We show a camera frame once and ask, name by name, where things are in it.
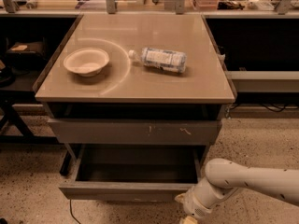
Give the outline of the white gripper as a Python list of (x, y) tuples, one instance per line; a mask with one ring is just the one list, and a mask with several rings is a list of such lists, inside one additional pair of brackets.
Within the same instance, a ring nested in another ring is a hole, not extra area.
[(188, 215), (179, 224), (198, 224), (201, 219), (212, 213), (213, 191), (203, 187), (192, 187), (186, 193), (180, 193), (175, 201), (183, 203), (183, 209)]

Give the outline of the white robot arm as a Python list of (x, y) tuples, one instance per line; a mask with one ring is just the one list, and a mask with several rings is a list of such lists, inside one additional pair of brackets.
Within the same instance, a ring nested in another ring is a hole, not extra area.
[(247, 167), (226, 159), (210, 160), (206, 164), (204, 177), (175, 198), (187, 215), (179, 224), (198, 224), (218, 203), (241, 189), (251, 189), (298, 206), (299, 171)]

